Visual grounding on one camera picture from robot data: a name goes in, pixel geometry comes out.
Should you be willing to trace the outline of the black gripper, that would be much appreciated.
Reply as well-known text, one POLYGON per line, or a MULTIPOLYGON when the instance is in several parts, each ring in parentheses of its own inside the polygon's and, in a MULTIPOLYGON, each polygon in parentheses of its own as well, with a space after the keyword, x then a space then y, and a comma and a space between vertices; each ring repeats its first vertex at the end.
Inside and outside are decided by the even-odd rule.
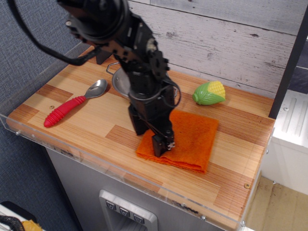
POLYGON ((174 106, 165 100, 155 99, 142 103, 130 100, 129 116, 137 135, 144 134, 148 129, 154 132, 152 143, 154 155, 160 157, 175 147, 174 131, 169 120, 174 106))

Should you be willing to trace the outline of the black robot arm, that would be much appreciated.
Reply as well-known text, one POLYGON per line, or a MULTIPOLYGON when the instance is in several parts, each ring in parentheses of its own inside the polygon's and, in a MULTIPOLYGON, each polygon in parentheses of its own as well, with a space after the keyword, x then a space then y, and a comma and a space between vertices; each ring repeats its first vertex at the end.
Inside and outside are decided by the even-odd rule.
POLYGON ((168 60, 151 29, 125 0, 61 0, 69 12, 69 28, 83 42, 114 55, 130 82, 129 116, 138 135, 152 130, 154 155, 174 145, 169 119, 177 106, 178 85, 168 76, 168 60))

